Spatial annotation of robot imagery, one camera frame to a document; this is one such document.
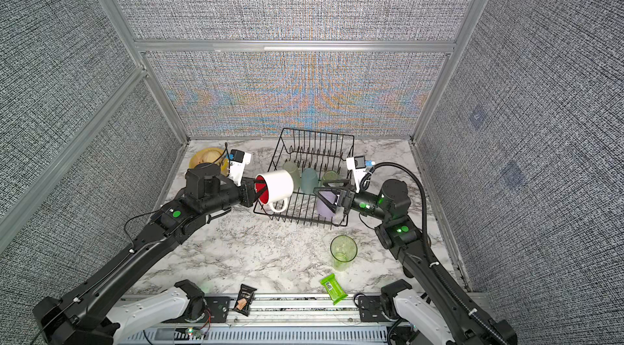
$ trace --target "black wire dish rack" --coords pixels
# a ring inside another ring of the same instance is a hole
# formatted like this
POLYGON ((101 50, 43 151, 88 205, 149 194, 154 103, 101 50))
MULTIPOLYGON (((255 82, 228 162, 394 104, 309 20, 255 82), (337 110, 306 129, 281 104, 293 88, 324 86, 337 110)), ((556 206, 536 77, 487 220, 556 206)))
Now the black wire dish rack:
MULTIPOLYGON (((346 159, 353 156, 353 135, 343 135, 322 131, 298 130, 284 128, 281 131, 273 158, 267 171, 282 169, 284 162, 292 161, 299 166, 299 172, 305 168, 313 168, 319 177, 319 185, 326 171, 335 171, 340 178, 351 179, 351 170, 346 168, 346 159)), ((298 189, 288 200, 288 208, 281 213, 273 213, 268 205, 256 200, 253 212, 268 215, 271 219, 295 221, 297 224, 327 224, 345 227, 349 223, 349 211, 342 215, 336 214, 326 219, 316 211, 316 196, 305 194, 298 189)))

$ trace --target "glass rim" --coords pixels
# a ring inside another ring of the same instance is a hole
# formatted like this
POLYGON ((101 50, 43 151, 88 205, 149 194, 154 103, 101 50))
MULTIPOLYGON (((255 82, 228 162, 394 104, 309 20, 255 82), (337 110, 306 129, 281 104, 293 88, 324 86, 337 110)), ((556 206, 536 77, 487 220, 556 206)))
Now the glass rim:
POLYGON ((338 260, 338 261, 340 261, 341 263, 350 263, 350 262, 352 262, 352 261, 355 259, 355 257, 357 257, 357 255, 358 255, 358 245, 357 245, 357 243, 355 243, 355 241, 353 240, 353 238, 352 238, 352 237, 350 237, 350 236, 348 236, 348 235, 343 235, 343 234, 342 234, 342 235, 338 235, 338 236, 337 236, 337 237, 335 237, 333 240, 331 240, 331 243, 330 243, 330 253, 331 253, 331 255, 332 255, 332 257, 333 257, 334 259, 337 259, 337 260, 338 260), (354 256, 353 256, 353 258, 351 258, 349 261, 343 261, 343 260, 341 260, 341 259, 337 258, 337 257, 334 255, 334 252, 332 251, 332 245, 334 244, 334 241, 335 241, 335 240, 337 240, 337 239, 339 239, 339 238, 340 238, 340 237, 342 237, 342 236, 347 237, 348 239, 350 239, 350 240, 351 240, 351 242, 353 242, 353 244, 355 245, 355 255, 354 255, 354 256))

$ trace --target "green snack wrapper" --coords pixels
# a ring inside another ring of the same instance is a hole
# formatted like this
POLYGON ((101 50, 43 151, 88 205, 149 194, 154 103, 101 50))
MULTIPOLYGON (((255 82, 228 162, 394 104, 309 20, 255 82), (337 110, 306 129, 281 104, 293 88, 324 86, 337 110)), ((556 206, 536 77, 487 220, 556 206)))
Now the green snack wrapper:
POLYGON ((334 305, 347 297, 347 294, 343 291, 343 288, 340 287, 340 284, 338 284, 338 281, 333 273, 326 278, 323 278, 320 283, 323 287, 325 287, 325 291, 330 294, 334 305))

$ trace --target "snack package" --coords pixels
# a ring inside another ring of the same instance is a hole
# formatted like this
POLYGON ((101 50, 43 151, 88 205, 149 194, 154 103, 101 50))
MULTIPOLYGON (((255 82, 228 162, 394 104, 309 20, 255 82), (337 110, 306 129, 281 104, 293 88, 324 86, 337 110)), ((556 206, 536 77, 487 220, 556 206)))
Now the snack package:
POLYGON ((240 312, 242 315, 249 316, 249 306, 252 304, 254 292, 257 291, 254 287, 240 285, 240 291, 238 291, 238 297, 236 299, 236 305, 234 305, 234 311, 240 312))
POLYGON ((340 287, 340 284, 338 284, 338 281, 333 273, 326 278, 323 278, 320 283, 323 287, 325 287, 325 291, 330 294, 334 305, 347 297, 346 292, 344 292, 343 288, 340 287))

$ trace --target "mug handle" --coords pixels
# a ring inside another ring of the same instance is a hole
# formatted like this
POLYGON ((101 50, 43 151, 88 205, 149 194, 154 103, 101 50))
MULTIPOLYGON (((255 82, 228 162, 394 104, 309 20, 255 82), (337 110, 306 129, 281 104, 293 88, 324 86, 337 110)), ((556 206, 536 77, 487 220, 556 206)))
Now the mug handle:
POLYGON ((277 209, 275 209, 275 207, 273 206, 273 203, 269 203, 269 207, 271 207, 271 209, 273 210, 273 212, 275 213, 280 213, 280 212, 284 212, 284 209, 288 208, 288 198, 284 199, 284 205, 281 207, 281 209, 278 211, 277 209))

